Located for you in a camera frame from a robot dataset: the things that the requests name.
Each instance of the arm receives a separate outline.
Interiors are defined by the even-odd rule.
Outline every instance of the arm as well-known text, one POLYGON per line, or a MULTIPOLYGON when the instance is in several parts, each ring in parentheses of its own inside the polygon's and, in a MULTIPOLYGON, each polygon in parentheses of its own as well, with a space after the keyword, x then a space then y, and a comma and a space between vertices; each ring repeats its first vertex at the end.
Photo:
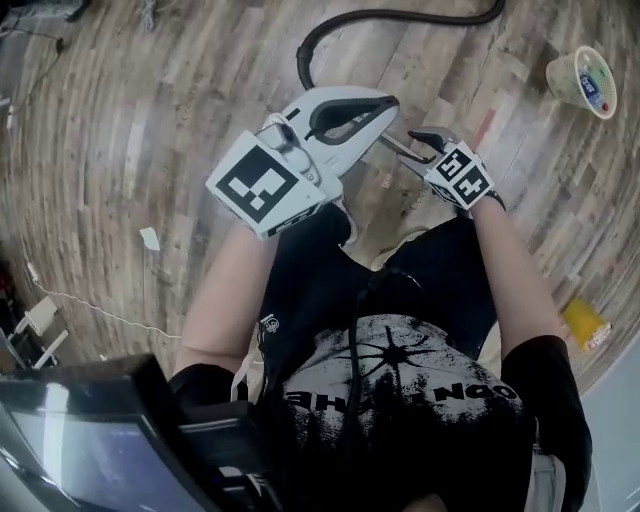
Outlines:
POLYGON ((237 372, 273 265, 278 237, 263 242, 237 222, 189 308, 175 373, 197 363, 237 372))
POLYGON ((537 336, 564 337, 546 283, 500 204, 483 197, 472 208, 478 241, 502 336, 502 359, 537 336))

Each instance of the person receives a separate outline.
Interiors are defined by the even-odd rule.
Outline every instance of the person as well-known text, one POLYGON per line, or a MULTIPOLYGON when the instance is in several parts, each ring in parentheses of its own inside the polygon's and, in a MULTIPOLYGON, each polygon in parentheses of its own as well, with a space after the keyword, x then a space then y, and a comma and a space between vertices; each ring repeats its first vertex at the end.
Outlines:
POLYGON ((187 315, 179 403, 230 400, 261 319, 257 407, 290 509, 522 511, 537 443, 577 511, 591 437, 563 325, 501 201, 470 213, 375 273, 341 249, 334 204, 265 242, 238 222, 187 315), (496 317, 501 379, 477 363, 496 317))

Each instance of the screen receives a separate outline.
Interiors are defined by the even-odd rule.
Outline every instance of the screen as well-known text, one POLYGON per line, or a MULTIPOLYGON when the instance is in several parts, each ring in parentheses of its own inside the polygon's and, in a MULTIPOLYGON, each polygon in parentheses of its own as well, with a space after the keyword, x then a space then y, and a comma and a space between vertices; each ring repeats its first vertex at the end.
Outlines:
POLYGON ((123 512, 201 512, 132 423, 12 416, 49 479, 71 498, 123 512))

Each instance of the black hose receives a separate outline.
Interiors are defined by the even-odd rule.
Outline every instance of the black hose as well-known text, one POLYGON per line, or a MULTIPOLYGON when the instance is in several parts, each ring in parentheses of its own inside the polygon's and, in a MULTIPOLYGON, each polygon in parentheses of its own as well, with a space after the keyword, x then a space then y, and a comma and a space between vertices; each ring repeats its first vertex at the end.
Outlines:
POLYGON ((308 90, 315 87, 313 79, 311 78, 313 52, 322 38, 345 25, 370 19, 413 21, 417 23, 434 23, 436 25, 459 27, 482 25, 497 18, 504 10, 505 3, 506 0, 496 0, 491 9, 484 14, 478 14, 476 16, 440 16, 439 14, 397 11, 394 9, 363 9, 361 11, 340 14, 318 25, 304 39, 296 53, 298 76, 305 89, 308 90))

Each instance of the metal rod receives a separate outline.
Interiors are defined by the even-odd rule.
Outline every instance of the metal rod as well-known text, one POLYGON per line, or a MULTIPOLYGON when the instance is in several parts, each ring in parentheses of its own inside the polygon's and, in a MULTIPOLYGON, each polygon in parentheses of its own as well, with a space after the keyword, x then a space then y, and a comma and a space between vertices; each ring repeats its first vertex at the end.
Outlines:
POLYGON ((420 155, 418 155, 417 153, 414 153, 402 142, 394 139, 391 135, 387 133, 383 133, 382 135, 380 135, 380 138, 378 140, 382 142, 382 144, 387 146, 389 149, 391 149, 391 151, 395 151, 399 155, 405 155, 405 156, 408 156, 409 158, 422 160, 422 157, 420 155))

